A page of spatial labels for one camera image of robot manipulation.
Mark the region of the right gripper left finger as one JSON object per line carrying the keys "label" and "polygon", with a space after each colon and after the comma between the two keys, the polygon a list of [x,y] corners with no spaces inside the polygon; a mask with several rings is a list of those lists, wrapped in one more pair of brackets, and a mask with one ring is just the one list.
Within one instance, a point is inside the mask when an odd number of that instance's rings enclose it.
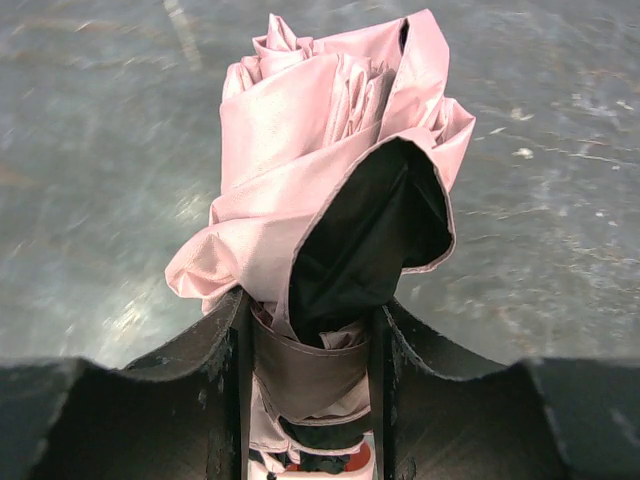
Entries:
{"label": "right gripper left finger", "polygon": [[1,364],[5,479],[244,479],[252,315],[235,288],[122,369],[81,357]]}

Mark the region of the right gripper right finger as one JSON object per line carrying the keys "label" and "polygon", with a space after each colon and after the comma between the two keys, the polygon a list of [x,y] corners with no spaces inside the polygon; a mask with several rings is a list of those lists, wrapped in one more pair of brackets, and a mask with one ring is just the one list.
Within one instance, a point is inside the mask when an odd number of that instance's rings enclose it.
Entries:
{"label": "right gripper right finger", "polygon": [[635,359],[484,358],[396,302],[371,319],[383,479],[635,479]]}

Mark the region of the pink folding umbrella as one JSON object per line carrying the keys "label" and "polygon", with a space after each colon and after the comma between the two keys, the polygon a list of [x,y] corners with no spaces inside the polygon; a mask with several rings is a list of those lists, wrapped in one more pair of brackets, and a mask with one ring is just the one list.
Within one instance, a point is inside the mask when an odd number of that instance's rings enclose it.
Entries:
{"label": "pink folding umbrella", "polygon": [[221,186],[169,288],[212,311],[234,288],[254,334],[249,475],[369,479],[373,315],[452,253],[449,193],[475,119],[445,94],[433,13],[323,38],[277,15],[227,70]]}

